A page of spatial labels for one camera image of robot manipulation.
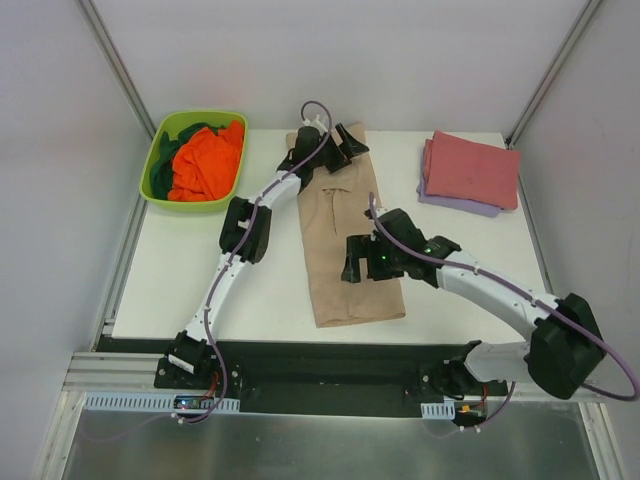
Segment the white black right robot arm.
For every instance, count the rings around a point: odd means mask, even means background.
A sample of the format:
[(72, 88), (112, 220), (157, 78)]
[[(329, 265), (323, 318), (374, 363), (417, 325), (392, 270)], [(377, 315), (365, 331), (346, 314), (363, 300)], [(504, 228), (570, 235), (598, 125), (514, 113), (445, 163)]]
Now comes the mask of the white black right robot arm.
[(601, 333), (582, 297), (557, 298), (506, 280), (454, 241), (426, 238), (401, 209), (379, 211), (371, 221), (371, 233), (346, 240), (342, 281), (408, 276), (469, 300), (522, 338), (506, 344), (467, 343), (431, 373), (431, 385), (439, 393), (462, 398), (492, 381), (532, 381), (547, 394), (568, 400), (604, 359), (597, 344)]

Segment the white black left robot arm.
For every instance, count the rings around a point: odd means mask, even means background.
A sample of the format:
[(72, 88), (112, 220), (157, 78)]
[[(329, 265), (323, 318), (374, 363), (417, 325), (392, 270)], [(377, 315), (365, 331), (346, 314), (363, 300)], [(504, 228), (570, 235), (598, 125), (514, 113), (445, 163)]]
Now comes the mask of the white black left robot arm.
[(338, 139), (318, 123), (306, 123), (268, 184), (248, 198), (232, 198), (219, 237), (221, 256), (213, 280), (192, 320), (158, 362), (156, 388), (204, 389), (226, 378), (227, 369), (216, 345), (217, 319), (243, 271), (263, 259), (274, 208), (308, 187), (316, 170), (337, 173), (369, 152), (369, 147), (342, 124), (335, 130)]

